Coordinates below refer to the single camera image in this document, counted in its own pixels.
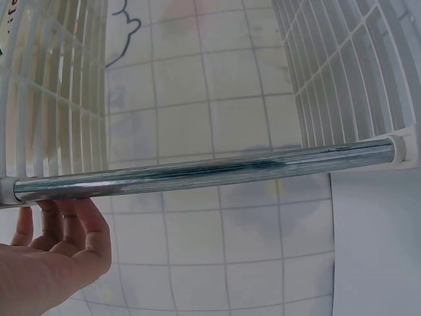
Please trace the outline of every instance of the white wire grid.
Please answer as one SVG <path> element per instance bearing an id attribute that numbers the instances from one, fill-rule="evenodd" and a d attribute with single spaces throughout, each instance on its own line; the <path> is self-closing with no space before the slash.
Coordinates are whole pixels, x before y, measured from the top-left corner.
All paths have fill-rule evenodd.
<path id="1" fill-rule="evenodd" d="M 0 176 L 107 168 L 107 0 L 19 1 L 0 66 Z"/>
<path id="2" fill-rule="evenodd" d="M 365 140 L 420 120 L 418 5 L 274 1 L 305 147 Z"/>

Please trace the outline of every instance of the gray grid line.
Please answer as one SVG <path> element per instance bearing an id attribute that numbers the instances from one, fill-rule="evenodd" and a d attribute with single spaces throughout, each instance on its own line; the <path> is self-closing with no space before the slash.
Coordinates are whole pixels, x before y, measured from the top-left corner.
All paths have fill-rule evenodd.
<path id="1" fill-rule="evenodd" d="M 209 85 L 208 85 L 208 79 L 206 75 L 206 66 L 205 66 L 205 56 L 203 53 L 203 42 L 202 37 L 200 33 L 200 25 L 199 25 L 199 17 L 197 15 L 197 4 L 196 0 L 194 0 L 194 7 L 195 7 L 195 13 L 196 13 L 196 27 L 197 27 L 197 33 L 199 34 L 199 47 L 201 52 L 201 62 L 202 62 L 202 70 L 203 70 L 203 76 L 205 78 L 205 86 L 206 86 L 206 97 L 207 97 L 207 103 L 208 103 L 208 111 L 209 111 L 209 124 L 210 124 L 210 139 L 212 143 L 212 156 L 215 158 L 215 140 L 214 140 L 214 134 L 213 134 L 213 121 L 212 121 L 212 109 L 211 109 L 211 99 L 210 99 L 210 93 L 209 93 Z M 222 234 L 222 253 L 224 255 L 224 278 L 225 278 L 225 291 L 226 291 L 226 299 L 228 304 L 228 313 L 231 316 L 231 301 L 230 301 L 230 291 L 228 290 L 228 274 L 227 274 L 227 262 L 226 262 L 226 245 L 225 245 L 225 233 L 224 233 L 224 214 L 222 212 L 222 200 L 221 200 L 221 191 L 220 186 L 217 187 L 218 190 L 218 204 L 219 204 L 219 213 L 220 213 L 220 220 L 221 220 L 221 234 Z"/>
<path id="2" fill-rule="evenodd" d="M 334 250 L 329 251 L 322 251 L 311 253 L 308 255 L 294 255 L 290 257 L 279 257 L 275 259 L 264 259 L 264 260 L 254 260 L 254 261 L 235 261 L 235 262 L 226 262 L 226 263 L 177 263 L 177 264 L 165 264 L 165 263 L 125 263 L 119 262 L 120 265 L 127 265 L 127 266 L 136 266 L 136 267 L 215 267 L 215 266 L 222 266 L 222 265 L 246 265 L 249 263 L 266 263 L 266 262 L 274 262 L 274 261 L 284 261 L 290 259 L 298 259 L 298 258 L 308 258 L 308 257 L 315 257 L 317 255 L 326 255 L 329 253 L 334 253 Z"/>
<path id="3" fill-rule="evenodd" d="M 111 212 L 112 212 L 112 229 L 114 230 L 114 236 L 115 236 L 115 245 L 116 245 L 116 255 L 117 255 L 117 262 L 120 262 L 120 254 L 119 254 L 119 250 L 118 250 L 118 241 L 117 241 L 117 229 L 116 229 L 116 219 L 114 216 L 114 209 L 112 207 L 112 203 L 111 203 Z M 124 303 L 126 304 L 127 309 L 129 308 L 129 305 L 127 304 L 127 299 L 126 299 L 126 293 L 124 291 L 124 286 L 123 286 L 123 279 L 122 279 L 122 273 L 121 273 L 121 265 L 119 263 L 117 263 L 117 267 L 118 267 L 118 279 L 120 280 L 120 286 L 121 286 L 121 292 L 123 294 L 123 300 Z M 129 310 L 128 311 L 129 316 L 132 316 L 132 312 Z"/>
<path id="4" fill-rule="evenodd" d="M 257 59 L 255 44 L 253 42 L 253 37 L 251 35 L 249 16 L 247 15 L 247 10 L 246 10 L 245 5 L 244 5 L 244 0 L 241 0 L 241 4 L 243 5 L 243 8 L 244 8 L 245 21 L 247 23 L 247 29 L 248 29 L 249 36 L 250 36 L 251 48 L 252 48 L 252 51 L 253 51 L 253 56 L 255 58 L 257 74 L 259 76 L 260 89 L 262 90 L 262 94 L 264 95 L 263 81 L 262 81 L 262 76 L 261 76 L 261 72 L 260 72 L 259 61 Z M 270 132 L 269 114 L 268 114 L 268 107 L 266 105 L 266 98 L 265 97 L 263 98 L 263 107 L 264 107 L 264 116 L 265 116 L 265 119 L 266 119 L 266 128 L 267 128 L 268 137 L 269 137 L 269 146 L 270 146 L 271 150 L 273 151 L 274 148 L 273 148 L 273 143 L 272 143 L 272 134 Z M 279 235 L 280 235 L 280 251 L 281 251 L 281 258 L 282 258 L 282 284 L 281 284 L 282 296 L 281 296 L 281 301 L 282 301 L 282 303 L 284 303 L 285 302 L 284 243 L 283 243 L 283 240 L 282 240 L 281 207 L 280 207 L 280 195 L 279 195 L 278 181 L 275 181 L 275 185 L 276 185 L 276 198 L 278 200 L 278 228 L 279 228 Z M 282 315 L 285 315 L 285 306 L 284 305 L 282 305 Z"/>
<path id="5" fill-rule="evenodd" d="M 276 207 L 276 206 L 283 206 L 283 205 L 294 205 L 294 204 L 302 204 L 302 203 L 312 203 L 312 202 L 321 202 L 321 201 L 331 201 L 330 197 L 321 198 L 321 199 L 308 199 L 304 201 L 293 201 L 293 202 L 279 202 L 279 203 L 272 203 L 272 204 L 260 204 L 260 205 L 248 205 L 248 206 L 234 206 L 234 207 L 222 207 L 223 211 L 231 211 L 235 209 L 254 209 L 256 207 Z M 184 209 L 179 211 L 166 211 L 166 213 L 170 214 L 179 214 L 179 213 L 200 213 L 200 212 L 211 212 L 211 211 L 218 211 L 218 209 Z M 121 212 L 115 213 L 115 215 L 142 215 L 142 214 L 162 214 L 164 211 L 146 211 L 146 212 Z M 104 212 L 103 215 L 112 215 L 112 213 Z"/>
<path id="6" fill-rule="evenodd" d="M 333 296 L 333 293 L 312 296 L 311 298 L 301 298 L 299 300 L 292 300 L 292 301 L 288 301 L 288 302 L 285 302 L 285 303 L 260 305 L 260 306 L 253 306 L 253 307 L 237 307 L 237 308 L 231 309 L 231 311 L 243 311 L 243 310 L 259 309 L 259 308 L 265 308 L 265 307 L 281 306 L 281 305 L 285 305 L 285 304 L 315 300 L 316 298 L 325 298 L 325 297 L 328 297 L 328 296 Z M 92 304 L 101 304 L 101 303 L 97 303 L 97 302 L 83 301 L 79 298 L 70 298 L 69 300 L 92 303 Z M 119 306 L 119 305 L 113 305 L 113 304 L 107 304 L 107 303 L 104 303 L 104 304 L 101 304 L 101 305 L 109 306 L 109 307 L 125 307 L 125 306 Z M 153 308 L 142 308 L 142 307 L 127 307 L 127 308 L 129 309 L 129 312 L 130 312 L 130 309 L 141 310 L 141 311 L 174 311 L 173 309 L 153 309 Z M 179 309 L 178 311 L 180 311 L 180 312 L 219 312 L 219 311 L 230 311 L 230 310 L 228 310 L 228 309 Z"/>
<path id="7" fill-rule="evenodd" d="M 152 21 L 152 8 L 151 8 L 151 0 L 148 0 L 148 7 L 149 7 L 149 19 Z M 153 60 L 153 53 L 154 53 L 154 44 L 153 44 L 153 32 L 152 27 L 149 28 L 150 35 L 151 35 L 151 60 Z M 157 101 L 157 85 L 155 83 L 155 69 L 153 66 L 153 61 L 151 62 L 152 67 L 152 83 L 153 83 L 153 95 L 155 99 L 155 116 L 156 116 L 156 133 L 157 133 L 157 163 L 160 164 L 160 156 L 159 156 L 159 119 L 158 119 L 158 101 Z M 164 221 L 164 233 L 165 233 L 165 250 L 166 250 L 166 260 L 168 263 L 168 283 L 170 285 L 170 293 L 172 298 L 172 303 L 174 304 L 174 310 L 176 312 L 176 316 L 178 316 L 178 310 L 177 310 L 177 303 L 174 296 L 174 289 L 172 286 L 172 278 L 171 278 L 171 265 L 170 265 L 170 242 L 168 239 L 168 229 L 166 224 L 166 215 L 165 215 L 165 204 L 164 204 L 164 194 L 162 192 L 159 192 L 159 198 L 161 203 L 161 209 L 162 209 L 162 219 Z"/>
<path id="8" fill-rule="evenodd" d="M 91 309 L 91 306 L 89 306 L 89 304 L 88 304 L 88 302 L 87 302 L 87 298 L 86 298 L 86 295 L 85 295 L 85 291 L 84 291 L 84 289 L 83 289 L 82 291 L 80 291 L 80 292 L 82 293 L 82 296 L 83 296 L 83 297 L 84 297 L 84 299 L 85 299 L 85 302 L 86 302 L 87 308 L 89 309 L 89 312 L 91 313 L 91 316 L 93 316 L 92 309 Z"/>
<path id="9" fill-rule="evenodd" d="M 278 223 L 279 235 L 281 237 L 281 256 L 282 256 L 282 303 L 285 302 L 285 257 L 284 257 L 284 239 L 282 238 L 282 217 L 281 217 L 281 196 L 279 194 L 279 182 L 276 181 L 276 194 L 278 198 Z M 282 305 L 282 315 L 285 315 L 285 305 Z"/>
<path id="10" fill-rule="evenodd" d="M 275 46 L 266 45 L 266 46 L 256 47 L 256 49 L 282 48 L 282 47 L 283 47 L 282 45 L 275 45 Z M 121 69 L 125 69 L 125 68 L 130 68 L 130 67 L 133 67 L 133 66 L 145 65 L 145 64 L 148 64 L 150 62 L 157 63 L 157 62 L 160 62 L 160 61 L 170 61 L 172 59 L 180 59 L 180 58 L 185 58 L 185 57 L 194 57 L 194 56 L 200 56 L 200 55 L 210 55 L 210 54 L 217 54 L 217 53 L 228 53 L 228 52 L 231 52 L 231 51 L 247 51 L 247 50 L 251 50 L 251 47 L 219 49 L 219 50 L 215 50 L 215 51 L 191 53 L 191 54 L 185 54 L 185 55 L 174 56 L 174 57 L 166 57 L 166 58 L 158 58 L 158 59 L 154 59 L 153 56 L 152 56 L 151 60 L 149 60 L 149 61 L 142 61 L 140 63 L 133 63 L 133 64 L 128 64 L 128 65 L 119 66 L 119 67 L 112 67 L 112 68 L 110 67 L 110 68 L 107 69 L 107 72 L 113 72 L 113 71 L 117 71 L 117 70 L 121 70 Z"/>
<path id="11" fill-rule="evenodd" d="M 294 95 L 295 96 L 295 94 L 293 92 L 268 93 L 268 94 L 246 95 L 246 96 L 243 96 L 243 97 L 227 97 L 227 98 L 224 98 L 224 99 L 211 99 L 210 102 L 234 101 L 234 100 L 242 100 L 242 99 L 256 99 L 258 97 L 280 97 L 280 96 L 284 96 L 284 95 Z M 171 105 L 160 105 L 160 106 L 158 106 L 158 109 L 167 109 L 169 107 L 182 107 L 183 105 L 192 105 L 192 104 L 206 103 L 206 102 L 207 102 L 206 100 L 202 100 L 202 101 L 191 101 L 191 102 L 185 102 L 185 103 L 176 103 L 176 104 L 171 104 Z M 146 107 L 144 109 L 112 112 L 112 113 L 107 114 L 107 116 L 141 112 L 141 111 L 148 111 L 148 110 L 153 110 L 153 109 L 155 109 L 155 107 Z"/>

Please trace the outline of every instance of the plastic slat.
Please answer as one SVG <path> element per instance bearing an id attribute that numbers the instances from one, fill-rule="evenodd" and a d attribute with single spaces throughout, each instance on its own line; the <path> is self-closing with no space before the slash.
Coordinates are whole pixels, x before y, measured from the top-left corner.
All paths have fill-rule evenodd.
<path id="1" fill-rule="evenodd" d="M 312 74 L 314 74 L 318 70 L 316 51 L 314 50 L 314 46 L 311 42 L 310 32 L 309 32 L 309 29 L 307 28 L 307 23 L 305 22 L 304 13 L 302 10 L 298 13 L 297 23 L 298 23 L 298 27 L 304 41 L 304 48 L 307 54 L 307 60 L 309 62 L 310 71 Z"/>
<path id="2" fill-rule="evenodd" d="M 413 115 L 413 122 L 421 120 L 421 83 L 412 57 L 407 38 L 403 33 L 399 19 L 388 0 L 379 0 L 379 8 L 385 18 L 385 25 L 390 35 L 393 48 L 397 54 L 397 62 L 402 71 L 404 85 L 408 93 L 409 111 Z"/>
<path id="3" fill-rule="evenodd" d="M 361 26 L 360 30 L 365 32 L 365 27 Z M 364 46 L 363 35 L 364 33 L 357 32 L 354 35 L 353 44 L 355 46 L 359 68 L 362 72 L 362 79 L 364 80 L 364 87 L 370 105 L 374 135 L 379 136 L 392 131 L 391 115 L 380 80 L 380 71 L 376 63 L 370 62 L 370 57 L 368 56 L 370 51 L 372 55 L 374 54 L 372 47 L 369 49 Z"/>
<path id="4" fill-rule="evenodd" d="M 341 145 L 345 143 L 345 131 L 343 128 L 341 111 L 339 109 L 339 99 L 336 94 L 334 79 L 329 65 L 326 65 L 322 69 L 322 82 L 326 94 L 326 101 L 328 102 L 334 144 Z"/>
<path id="5" fill-rule="evenodd" d="M 366 140 L 374 136 L 374 129 L 357 57 L 351 43 L 341 50 L 341 58 L 352 100 L 358 140 Z"/>
<path id="6" fill-rule="evenodd" d="M 316 17 L 311 9 L 310 3 L 305 2 L 303 5 L 304 19 L 307 23 L 307 26 L 310 30 L 310 39 L 313 43 L 314 50 L 316 51 L 318 64 L 323 65 L 326 62 L 326 48 L 324 47 L 324 42 L 322 40 L 322 35 L 320 29 L 317 25 Z"/>
<path id="7" fill-rule="evenodd" d="M 297 113 L 298 113 L 298 119 L 300 122 L 300 129 L 301 129 L 301 141 L 303 143 L 303 147 L 309 146 L 309 138 L 307 136 L 307 126 L 305 124 L 305 116 L 303 111 L 303 106 L 301 105 L 301 98 L 299 95 L 295 97 L 295 103 L 297 104 Z"/>
<path id="8" fill-rule="evenodd" d="M 308 131 L 309 147 L 316 146 L 316 133 L 314 132 L 313 119 L 309 105 L 309 98 L 307 97 L 307 90 L 301 92 L 301 105 L 303 106 L 305 126 Z"/>
<path id="9" fill-rule="evenodd" d="M 387 56 L 387 50 L 383 42 L 383 36 L 380 34 L 380 31 L 375 25 L 376 21 L 376 17 L 371 14 L 367 21 L 368 33 L 370 34 L 369 37 L 375 51 L 375 56 L 379 64 L 379 68 L 382 71 L 382 78 L 385 85 L 384 89 L 387 93 L 388 105 L 393 121 L 393 129 L 400 130 L 405 127 L 405 122 L 403 120 L 399 91 L 395 75 L 393 73 L 391 61 L 389 56 Z"/>
<path id="10" fill-rule="evenodd" d="M 313 13 L 316 16 L 317 24 L 320 28 L 320 33 L 322 34 L 323 42 L 326 48 L 326 53 L 328 56 L 331 56 L 336 50 L 336 41 L 334 38 L 334 33 L 330 28 L 328 16 L 323 8 L 322 0 L 312 0 L 310 1 Z"/>
<path id="11" fill-rule="evenodd" d="M 355 131 L 355 119 L 351 105 L 351 96 L 347 86 L 347 80 L 342 66 L 341 57 L 335 55 L 331 61 L 331 70 L 341 113 L 345 142 L 353 143 L 357 140 Z"/>
<path id="12" fill-rule="evenodd" d="M 347 27 L 341 18 L 340 8 L 336 0 L 323 0 L 322 4 L 328 15 L 330 25 L 334 31 L 336 43 L 340 45 L 347 37 Z"/>
<path id="13" fill-rule="evenodd" d="M 313 129 L 316 136 L 316 145 L 323 146 L 325 142 L 322 131 L 322 117 L 320 116 L 320 110 L 318 108 L 316 99 L 316 92 L 314 90 L 314 84 L 312 82 L 307 86 L 307 97 L 309 99 L 311 119 L 313 122 Z"/>
<path id="14" fill-rule="evenodd" d="M 316 100 L 318 104 L 318 110 L 320 112 L 320 120 L 322 122 L 324 145 L 333 145 L 334 139 L 332 134 L 331 117 L 326 101 L 326 96 L 324 94 L 321 75 L 318 75 L 314 79 L 314 90 L 316 92 Z"/>

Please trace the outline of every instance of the white surface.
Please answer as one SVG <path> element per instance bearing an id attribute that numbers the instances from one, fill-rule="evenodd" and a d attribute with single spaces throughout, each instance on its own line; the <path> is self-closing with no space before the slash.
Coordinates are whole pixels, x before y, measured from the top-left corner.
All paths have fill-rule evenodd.
<path id="1" fill-rule="evenodd" d="M 421 170 L 332 175 L 334 315 L 421 314 Z"/>

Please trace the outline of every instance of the shiny chrome pipe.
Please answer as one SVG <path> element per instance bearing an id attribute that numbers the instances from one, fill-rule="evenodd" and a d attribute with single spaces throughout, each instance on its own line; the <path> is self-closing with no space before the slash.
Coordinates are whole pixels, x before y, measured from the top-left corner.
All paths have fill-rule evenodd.
<path id="1" fill-rule="evenodd" d="M 373 140 L 264 155 L 17 180 L 13 192 L 18 201 L 28 203 L 185 190 L 391 163 L 394 156 L 391 140 Z"/>

